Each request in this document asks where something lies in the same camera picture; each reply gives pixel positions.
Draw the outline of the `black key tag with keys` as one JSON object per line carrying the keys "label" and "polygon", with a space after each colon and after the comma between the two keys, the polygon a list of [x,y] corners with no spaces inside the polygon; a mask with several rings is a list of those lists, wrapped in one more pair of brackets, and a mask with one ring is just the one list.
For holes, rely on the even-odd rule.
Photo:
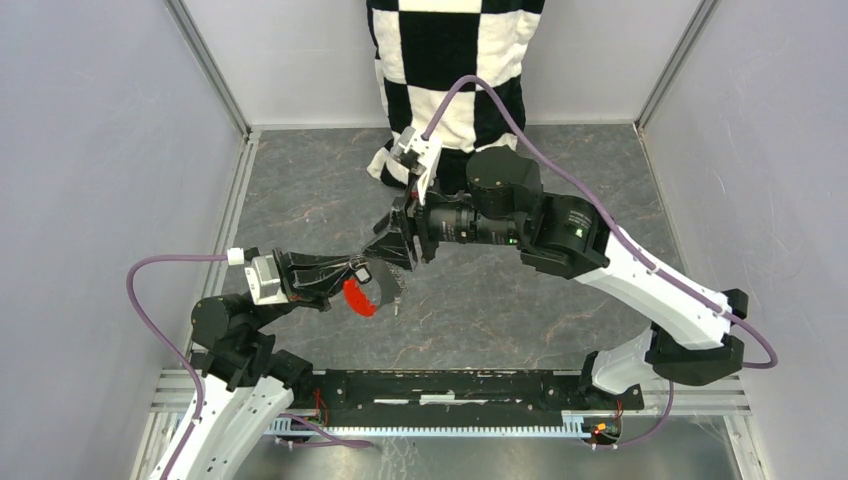
{"label": "black key tag with keys", "polygon": [[369,262],[364,258],[353,259],[349,267],[353,273],[353,278],[359,285],[365,285],[372,281],[373,274],[371,273]]}

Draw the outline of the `red key tag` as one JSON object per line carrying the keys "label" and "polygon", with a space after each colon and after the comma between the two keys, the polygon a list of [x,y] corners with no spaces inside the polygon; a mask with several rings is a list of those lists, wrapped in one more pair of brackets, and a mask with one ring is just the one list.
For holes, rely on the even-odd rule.
{"label": "red key tag", "polygon": [[377,306],[368,298],[357,279],[347,279],[343,283],[342,292],[347,305],[356,314],[370,318],[377,312]]}

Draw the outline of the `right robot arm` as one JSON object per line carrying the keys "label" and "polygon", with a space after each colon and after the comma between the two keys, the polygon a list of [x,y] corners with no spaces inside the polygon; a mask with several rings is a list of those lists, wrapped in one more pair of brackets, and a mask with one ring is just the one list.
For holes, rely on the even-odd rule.
{"label": "right robot arm", "polygon": [[447,195],[432,176],[434,145],[394,146],[388,169],[406,192],[376,225],[369,252],[405,269],[445,242],[512,245],[534,270],[611,295],[650,324],[635,338],[588,355],[580,400],[602,408],[617,394],[662,378],[704,386],[739,372],[745,346],[731,333],[747,312],[740,290],[703,287],[639,246],[589,200],[547,193],[538,164],[507,147],[474,154],[464,190]]}

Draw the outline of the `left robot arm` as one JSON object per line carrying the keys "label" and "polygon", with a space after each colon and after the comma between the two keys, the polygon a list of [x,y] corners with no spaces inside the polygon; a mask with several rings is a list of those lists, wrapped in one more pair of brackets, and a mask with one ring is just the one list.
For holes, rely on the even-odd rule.
{"label": "left robot arm", "polygon": [[326,311],[337,294],[356,312],[375,313],[361,287],[374,280],[377,263],[363,255],[261,254],[255,248],[231,248],[207,259],[243,268],[248,290],[194,304],[192,341],[202,350],[178,357],[194,393],[151,478],[231,479],[280,419],[298,432],[317,434],[322,447],[368,447],[327,432],[329,391],[313,365],[276,349],[274,336],[261,330],[296,309]]}

